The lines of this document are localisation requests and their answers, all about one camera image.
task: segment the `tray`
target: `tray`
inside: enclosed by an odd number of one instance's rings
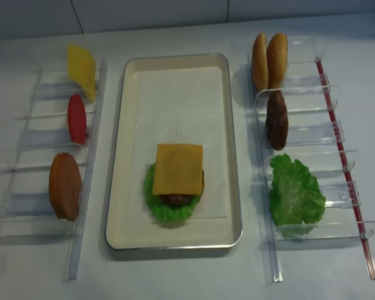
[[[190,219],[165,226],[143,179],[157,144],[204,147],[206,187]],[[242,233],[228,60],[220,54],[135,59],[124,72],[106,240],[115,250],[231,248]]]
[[[260,235],[267,277],[273,282],[283,280],[278,249],[331,248],[347,246],[347,241],[362,244],[371,279],[375,280],[375,263],[368,238],[373,235],[375,221],[361,217],[360,199],[351,170],[358,158],[357,151],[345,151],[344,134],[334,110],[340,88],[331,85],[323,71],[323,53],[316,37],[288,37],[287,76],[279,91],[285,98],[289,131],[282,151],[271,148],[266,137],[266,108],[269,95],[278,89],[256,91],[251,81],[248,54],[247,77],[252,87],[253,101],[247,117],[255,124],[257,159],[262,185]],[[298,159],[317,177],[326,197],[325,213],[317,224],[275,226],[269,212],[269,190],[273,180],[269,163],[275,154],[287,153]]]
[[[60,65],[56,70],[25,74],[33,82],[29,101],[17,116],[7,120],[10,125],[6,133],[12,138],[9,144],[0,144],[0,182],[6,183],[0,192],[0,239],[32,237],[37,244],[45,236],[55,236],[61,242],[68,239],[66,279],[76,279],[107,66],[102,60],[96,70],[96,101],[90,103],[84,90],[68,79],[66,62]],[[66,121],[69,98],[77,93],[84,101],[87,117],[84,145],[71,141]],[[74,222],[58,219],[49,202],[51,163],[57,153],[63,152],[74,156],[82,176],[79,214]]]

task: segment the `yellow cheese slice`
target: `yellow cheese slice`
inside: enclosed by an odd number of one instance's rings
[[[203,146],[159,144],[154,171],[154,195],[199,195],[203,170]]]
[[[89,101],[94,101],[96,87],[94,76],[96,62],[91,54],[84,48],[68,45],[68,77],[78,83]]]

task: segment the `burger patty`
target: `burger patty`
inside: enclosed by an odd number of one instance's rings
[[[202,171],[202,180],[201,180],[201,193],[204,191],[204,171]],[[192,201],[193,197],[197,195],[160,195],[161,200],[170,206],[182,206],[187,205]]]
[[[282,150],[288,138],[289,120],[285,99],[281,91],[273,91],[269,95],[265,124],[271,147],[278,151]]]

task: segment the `clear acrylic rack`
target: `clear acrylic rack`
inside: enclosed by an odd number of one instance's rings
[[[66,64],[63,71],[39,70],[31,91],[29,107],[15,124],[23,124],[16,145],[3,147],[6,160],[0,174],[9,178],[0,200],[0,239],[19,236],[61,236],[69,239],[66,279],[76,279],[89,201],[107,65],[96,70],[96,100],[89,102],[84,90],[71,82]],[[79,94],[85,105],[87,138],[83,145],[71,141],[68,133],[69,98]],[[82,176],[79,214],[74,222],[58,219],[49,202],[51,163],[57,153],[74,156]]]
[[[258,214],[267,276],[273,282],[283,280],[278,250],[352,246],[355,242],[362,244],[370,278],[375,280],[375,263],[368,245],[368,239],[375,231],[375,221],[364,221],[361,217],[359,193],[351,178],[358,154],[344,150],[343,127],[334,114],[340,88],[330,84],[323,71],[321,39],[306,36],[287,37],[287,40],[288,67],[281,89],[257,91],[251,80],[251,53],[247,62],[252,90],[251,111],[247,118],[257,127],[254,132],[258,133],[255,141],[262,182],[262,209]],[[277,90],[284,96],[289,118],[286,146],[282,151],[272,149],[265,127],[269,95]],[[317,177],[326,197],[326,210],[317,224],[278,227],[272,220],[268,194],[273,173],[269,163],[274,155],[283,153],[292,160],[300,160]]]

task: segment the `top bun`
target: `top bun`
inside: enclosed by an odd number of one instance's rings
[[[275,34],[268,44],[267,63],[269,72],[269,89],[279,89],[282,86],[288,63],[288,39],[285,34]]]
[[[258,91],[268,88],[267,38],[263,32],[252,47],[251,77]]]

